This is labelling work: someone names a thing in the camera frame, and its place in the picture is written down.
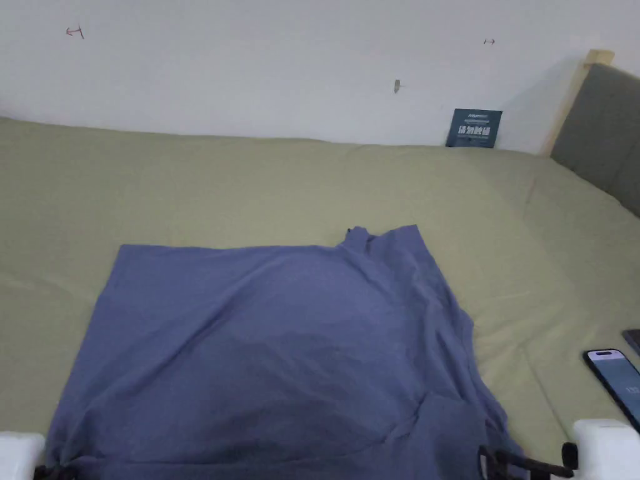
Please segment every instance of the mattress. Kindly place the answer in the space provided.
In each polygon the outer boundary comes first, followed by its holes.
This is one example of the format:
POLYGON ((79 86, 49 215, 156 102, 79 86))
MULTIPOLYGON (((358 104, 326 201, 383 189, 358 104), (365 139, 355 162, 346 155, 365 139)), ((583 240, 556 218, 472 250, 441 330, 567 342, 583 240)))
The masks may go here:
POLYGON ((0 119, 0 428, 45 432, 121 244, 339 243, 418 225, 527 454, 622 419, 583 365, 640 326, 640 221, 516 152, 184 137, 0 119))

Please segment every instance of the white wall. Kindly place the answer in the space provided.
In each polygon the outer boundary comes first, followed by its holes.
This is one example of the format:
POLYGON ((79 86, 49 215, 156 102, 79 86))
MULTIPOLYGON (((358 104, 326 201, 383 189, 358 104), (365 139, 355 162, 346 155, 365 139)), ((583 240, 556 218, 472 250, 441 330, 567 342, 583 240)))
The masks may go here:
POLYGON ((640 73, 638 19, 638 0, 0 0, 0 115, 439 145, 454 108, 501 109, 499 147, 537 152, 590 48, 640 73))

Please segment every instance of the phone screen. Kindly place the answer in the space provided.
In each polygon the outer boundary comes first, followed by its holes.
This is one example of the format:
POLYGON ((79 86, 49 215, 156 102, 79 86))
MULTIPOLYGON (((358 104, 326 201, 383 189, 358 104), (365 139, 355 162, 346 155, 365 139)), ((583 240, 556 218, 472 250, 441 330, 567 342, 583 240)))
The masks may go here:
POLYGON ((589 352, 589 359, 637 423, 640 423, 640 374, 618 350, 589 352))

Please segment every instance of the bed sheet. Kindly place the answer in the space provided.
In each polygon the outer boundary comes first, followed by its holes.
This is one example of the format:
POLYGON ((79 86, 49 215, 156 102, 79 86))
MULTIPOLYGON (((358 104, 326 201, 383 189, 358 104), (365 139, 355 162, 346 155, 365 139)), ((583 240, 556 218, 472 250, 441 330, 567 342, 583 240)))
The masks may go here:
POLYGON ((525 451, 622 415, 582 364, 640 327, 640 221, 545 157, 0 119, 0 428, 45 432, 118 247, 335 245, 417 224, 525 451))

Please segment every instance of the black phone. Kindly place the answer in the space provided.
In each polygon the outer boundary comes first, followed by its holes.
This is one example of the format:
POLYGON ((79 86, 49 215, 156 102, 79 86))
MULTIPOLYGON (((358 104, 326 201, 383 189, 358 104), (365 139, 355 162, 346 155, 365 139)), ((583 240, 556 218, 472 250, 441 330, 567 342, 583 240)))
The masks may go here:
POLYGON ((640 432, 640 373, 627 357, 615 349, 589 350, 582 354, 609 395, 640 432))
POLYGON ((631 348, 640 355, 640 330, 625 330, 622 332, 622 336, 631 345, 631 348))

